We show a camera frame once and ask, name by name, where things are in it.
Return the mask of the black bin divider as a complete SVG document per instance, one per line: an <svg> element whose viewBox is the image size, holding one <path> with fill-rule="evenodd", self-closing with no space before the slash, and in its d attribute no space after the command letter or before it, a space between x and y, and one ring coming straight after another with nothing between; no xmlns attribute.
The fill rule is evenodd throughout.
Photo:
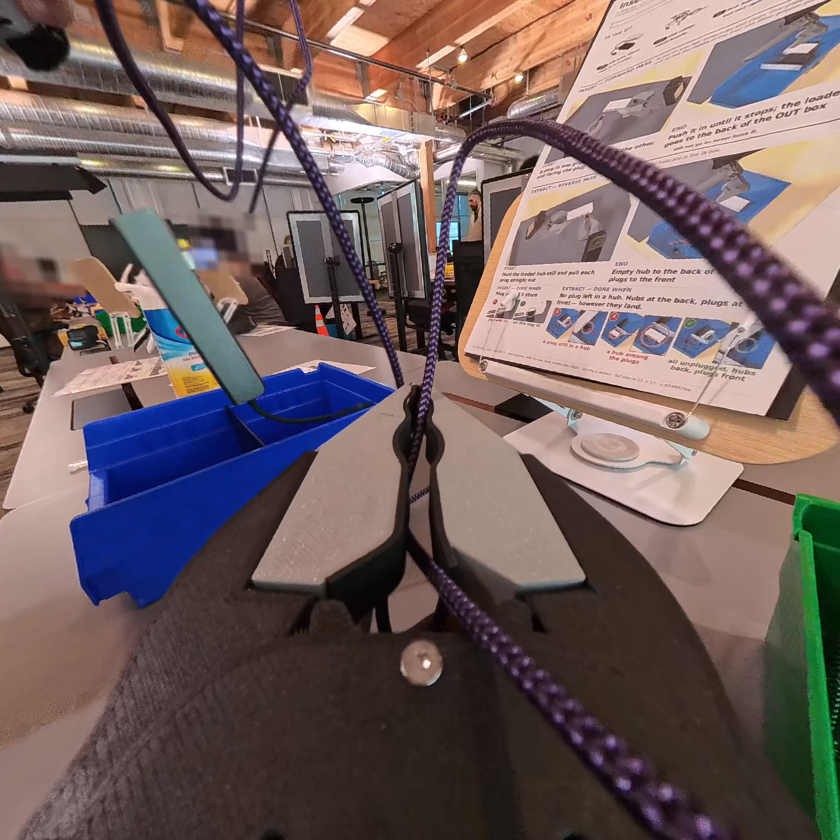
<svg viewBox="0 0 840 840"><path fill-rule="evenodd" d="M234 429L236 439L243 453L249 453L263 448L266 444L257 434L238 416L230 406L225 406L227 420Z"/></svg>

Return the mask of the printed instruction sheet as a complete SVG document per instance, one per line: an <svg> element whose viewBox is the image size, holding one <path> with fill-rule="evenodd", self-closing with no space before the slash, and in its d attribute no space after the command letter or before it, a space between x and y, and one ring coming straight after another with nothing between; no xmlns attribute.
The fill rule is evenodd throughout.
<svg viewBox="0 0 840 840"><path fill-rule="evenodd" d="M558 121L687 184L838 300L839 2L623 1ZM787 419L801 390L688 237L545 147L469 355Z"/></svg>

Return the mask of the blue plastic bin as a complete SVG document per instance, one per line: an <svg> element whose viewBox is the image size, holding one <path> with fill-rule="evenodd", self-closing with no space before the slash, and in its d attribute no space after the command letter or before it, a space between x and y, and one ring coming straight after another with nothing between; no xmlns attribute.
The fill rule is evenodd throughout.
<svg viewBox="0 0 840 840"><path fill-rule="evenodd" d="M326 363L270 375L264 384L259 405L293 418L374 405L394 392ZM225 406L263 448L242 452ZM70 523L82 590L94 604L123 593L138 606L157 601L228 519L360 416L286 425L233 405L219 389L88 424L87 512Z"/></svg>

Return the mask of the grey usb hub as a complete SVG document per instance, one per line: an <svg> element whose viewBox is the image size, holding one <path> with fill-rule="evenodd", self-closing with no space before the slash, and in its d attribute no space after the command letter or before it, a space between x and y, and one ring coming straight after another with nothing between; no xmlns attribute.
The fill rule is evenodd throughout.
<svg viewBox="0 0 840 840"><path fill-rule="evenodd" d="M228 330L196 273L187 265L169 225L148 208L122 214L111 224L139 259L152 286L184 328L232 404L248 405L258 415L286 425L327 423L373 406L371 402L362 402L336 413L303 418L269 413L258 403L265 393L264 382Z"/></svg>

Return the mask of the green plastic bin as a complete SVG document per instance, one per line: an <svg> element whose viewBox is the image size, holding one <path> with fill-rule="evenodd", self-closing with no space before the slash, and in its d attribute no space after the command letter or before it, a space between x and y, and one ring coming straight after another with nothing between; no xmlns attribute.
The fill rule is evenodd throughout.
<svg viewBox="0 0 840 840"><path fill-rule="evenodd" d="M763 740L823 839L839 838L839 505L799 495L763 647Z"/></svg>

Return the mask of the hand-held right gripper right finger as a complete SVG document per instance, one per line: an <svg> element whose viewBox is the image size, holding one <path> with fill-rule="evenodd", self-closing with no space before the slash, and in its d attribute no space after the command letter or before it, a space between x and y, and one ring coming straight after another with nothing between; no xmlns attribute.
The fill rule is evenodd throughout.
<svg viewBox="0 0 840 840"><path fill-rule="evenodd" d="M434 560L481 607L585 583L520 453L440 392L426 457Z"/></svg>

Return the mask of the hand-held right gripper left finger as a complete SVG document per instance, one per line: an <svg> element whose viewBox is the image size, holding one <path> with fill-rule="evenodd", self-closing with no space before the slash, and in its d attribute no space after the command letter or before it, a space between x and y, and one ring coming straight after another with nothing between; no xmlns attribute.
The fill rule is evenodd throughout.
<svg viewBox="0 0 840 840"><path fill-rule="evenodd" d="M341 602L353 619L401 582L416 387L404 385L298 461L307 465L251 582Z"/></svg>

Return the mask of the wipes canister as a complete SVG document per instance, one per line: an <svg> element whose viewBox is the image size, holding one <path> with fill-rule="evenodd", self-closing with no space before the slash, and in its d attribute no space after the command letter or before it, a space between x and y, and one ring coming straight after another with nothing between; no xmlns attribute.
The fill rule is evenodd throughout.
<svg viewBox="0 0 840 840"><path fill-rule="evenodd" d="M219 390L220 384L182 325L167 308L143 308L176 397Z"/></svg>

